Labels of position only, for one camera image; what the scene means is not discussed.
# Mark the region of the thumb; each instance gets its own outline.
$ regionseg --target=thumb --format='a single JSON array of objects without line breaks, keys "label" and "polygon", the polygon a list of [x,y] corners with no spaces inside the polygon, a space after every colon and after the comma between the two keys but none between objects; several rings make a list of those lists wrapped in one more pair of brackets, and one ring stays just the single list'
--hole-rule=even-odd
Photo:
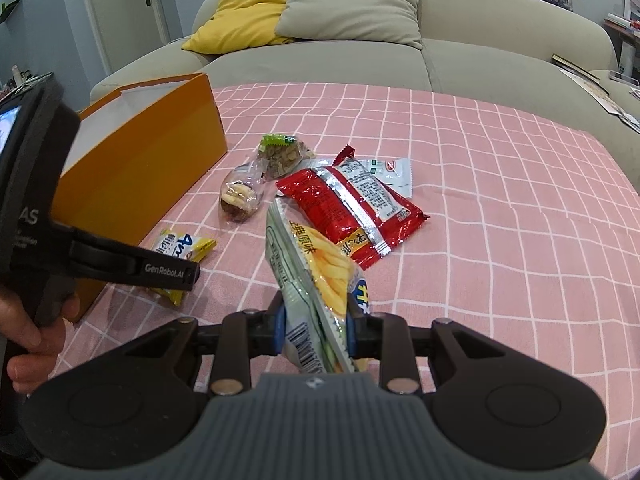
[{"label": "thumb", "polygon": [[20,297],[4,285],[0,285],[0,333],[27,351],[35,350],[42,340]]}]

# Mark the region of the metal pin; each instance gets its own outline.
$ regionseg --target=metal pin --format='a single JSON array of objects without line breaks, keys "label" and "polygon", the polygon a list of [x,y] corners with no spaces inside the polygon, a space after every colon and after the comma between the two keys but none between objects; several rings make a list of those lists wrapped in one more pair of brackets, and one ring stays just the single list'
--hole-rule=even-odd
[{"label": "metal pin", "polygon": [[407,377],[396,377],[395,379],[391,379],[386,384],[386,387],[390,392],[395,394],[410,395],[420,388],[420,384]]},{"label": "metal pin", "polygon": [[234,396],[242,391],[242,383],[235,379],[218,379],[211,385],[211,391],[222,397]]}]

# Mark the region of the beige sofa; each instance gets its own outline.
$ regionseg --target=beige sofa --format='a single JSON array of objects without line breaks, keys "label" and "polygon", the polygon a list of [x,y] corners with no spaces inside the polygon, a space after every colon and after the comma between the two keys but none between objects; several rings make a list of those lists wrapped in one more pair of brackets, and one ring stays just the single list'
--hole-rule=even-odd
[{"label": "beige sofa", "polygon": [[[216,10],[206,0],[196,31]],[[119,86],[204,72],[212,87],[252,82],[337,82],[430,90],[518,108],[593,134],[640,190],[640,136],[604,111],[549,63],[558,54],[601,77],[640,119],[628,87],[608,79],[616,57],[596,23],[539,0],[420,0],[424,48],[368,41],[299,41],[220,56],[180,49],[178,40],[113,73],[91,101]]]}]

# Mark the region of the nutrition label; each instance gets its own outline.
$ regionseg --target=nutrition label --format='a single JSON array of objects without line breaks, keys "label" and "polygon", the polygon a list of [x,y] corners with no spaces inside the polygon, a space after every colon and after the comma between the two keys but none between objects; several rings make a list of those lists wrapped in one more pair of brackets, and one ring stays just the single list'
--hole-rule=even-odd
[{"label": "nutrition label", "polygon": [[335,169],[344,175],[383,222],[386,222],[402,210],[399,203],[380,184],[380,181],[357,160],[347,158]]}]

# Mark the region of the red wrapper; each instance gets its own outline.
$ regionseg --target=red wrapper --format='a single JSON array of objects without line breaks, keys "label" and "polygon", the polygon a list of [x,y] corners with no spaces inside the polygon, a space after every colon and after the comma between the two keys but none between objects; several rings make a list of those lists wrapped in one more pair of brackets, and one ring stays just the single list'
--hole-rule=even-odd
[{"label": "red wrapper", "polygon": [[413,234],[429,218],[398,195],[344,148],[334,164],[301,170],[279,180],[309,221],[363,269]]}]

